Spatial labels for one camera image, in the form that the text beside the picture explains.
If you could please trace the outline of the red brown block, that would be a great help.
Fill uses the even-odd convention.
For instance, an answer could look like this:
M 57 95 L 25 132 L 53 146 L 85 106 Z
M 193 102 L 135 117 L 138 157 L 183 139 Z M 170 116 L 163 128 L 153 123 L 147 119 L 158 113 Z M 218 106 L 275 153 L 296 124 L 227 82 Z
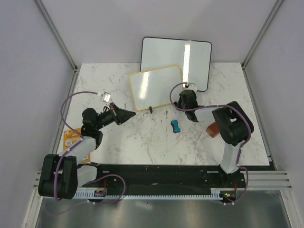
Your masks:
M 219 134 L 219 129 L 218 129 L 218 125 L 216 122 L 212 123 L 211 125 L 209 125 L 206 129 L 206 132 L 208 133 L 208 135 L 211 138 L 216 137 Z

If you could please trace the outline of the large black-framed whiteboard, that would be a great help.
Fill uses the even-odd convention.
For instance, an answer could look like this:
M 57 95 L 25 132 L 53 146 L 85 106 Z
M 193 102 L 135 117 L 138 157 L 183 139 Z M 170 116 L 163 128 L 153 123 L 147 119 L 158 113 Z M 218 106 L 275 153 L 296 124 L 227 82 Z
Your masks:
M 141 71 L 178 65 L 183 82 L 195 83 L 198 91 L 209 86 L 212 44 L 208 41 L 144 37 Z

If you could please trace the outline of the small yellow-framed whiteboard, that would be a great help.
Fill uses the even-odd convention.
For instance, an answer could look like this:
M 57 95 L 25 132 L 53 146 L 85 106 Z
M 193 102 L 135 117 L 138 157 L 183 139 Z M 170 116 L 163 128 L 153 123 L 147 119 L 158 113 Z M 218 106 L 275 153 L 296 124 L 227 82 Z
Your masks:
M 178 65 L 137 72 L 129 75 L 134 107 L 137 111 L 170 104 L 171 89 L 182 82 Z

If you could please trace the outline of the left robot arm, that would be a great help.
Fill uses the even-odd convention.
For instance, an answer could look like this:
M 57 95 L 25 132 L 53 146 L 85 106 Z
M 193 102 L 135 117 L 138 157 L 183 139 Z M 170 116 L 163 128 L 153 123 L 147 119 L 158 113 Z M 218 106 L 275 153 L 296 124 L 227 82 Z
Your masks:
M 93 108 L 82 112 L 83 125 L 80 139 L 60 154 L 48 154 L 42 165 L 38 184 L 38 193 L 43 197 L 57 200 L 72 199 L 78 187 L 89 182 L 99 187 L 104 182 L 104 175 L 96 168 L 78 171 L 78 164 L 101 144 L 103 127 L 111 123 L 121 125 L 134 117 L 136 112 L 119 108 L 114 103 L 109 104 L 109 110 L 97 113 Z

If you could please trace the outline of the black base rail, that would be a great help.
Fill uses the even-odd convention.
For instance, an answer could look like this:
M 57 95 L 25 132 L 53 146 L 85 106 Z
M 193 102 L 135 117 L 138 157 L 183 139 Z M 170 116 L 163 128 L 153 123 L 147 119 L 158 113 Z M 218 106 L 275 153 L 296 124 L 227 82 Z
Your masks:
M 212 165 L 126 165 L 126 164 L 83 164 L 78 171 L 93 169 L 90 177 L 78 175 L 78 185 L 105 186 L 115 188 L 115 178 L 122 177 L 124 186 L 131 193 L 152 190 L 152 186 L 163 191 L 210 190 L 211 188 L 244 187 L 246 171 L 274 171 L 274 166 L 246 166 L 232 174 L 226 174 L 221 167 Z

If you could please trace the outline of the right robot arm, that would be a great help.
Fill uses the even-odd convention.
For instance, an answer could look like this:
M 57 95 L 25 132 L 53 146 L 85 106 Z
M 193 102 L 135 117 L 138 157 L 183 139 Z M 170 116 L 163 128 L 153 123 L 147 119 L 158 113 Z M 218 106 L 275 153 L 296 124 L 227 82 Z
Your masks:
M 199 106 L 197 95 L 193 90 L 180 93 L 177 102 L 179 111 L 185 112 L 187 118 L 195 123 L 213 121 L 225 142 L 223 158 L 218 174 L 218 183 L 223 187 L 235 181 L 233 173 L 239 170 L 239 159 L 242 148 L 254 132 L 254 126 L 238 102 L 232 101 L 224 105 Z

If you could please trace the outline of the blue heart-shaped eraser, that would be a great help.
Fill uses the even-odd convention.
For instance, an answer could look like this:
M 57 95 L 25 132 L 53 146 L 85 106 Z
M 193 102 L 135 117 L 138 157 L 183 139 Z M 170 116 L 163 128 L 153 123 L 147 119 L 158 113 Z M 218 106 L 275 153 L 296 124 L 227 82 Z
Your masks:
M 172 126 L 172 129 L 173 129 L 174 133 L 180 133 L 181 132 L 181 129 L 178 126 L 178 120 L 172 120 L 171 121 L 171 126 Z

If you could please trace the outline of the orange booklet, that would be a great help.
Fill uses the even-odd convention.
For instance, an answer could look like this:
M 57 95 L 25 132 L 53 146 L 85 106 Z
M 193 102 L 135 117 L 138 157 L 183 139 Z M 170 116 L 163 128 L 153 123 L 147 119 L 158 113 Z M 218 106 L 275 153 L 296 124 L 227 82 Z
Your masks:
M 62 149 L 66 150 L 80 139 L 80 136 L 72 130 L 65 130 L 63 132 L 63 146 Z M 90 154 L 87 154 L 80 163 L 89 163 L 91 161 Z

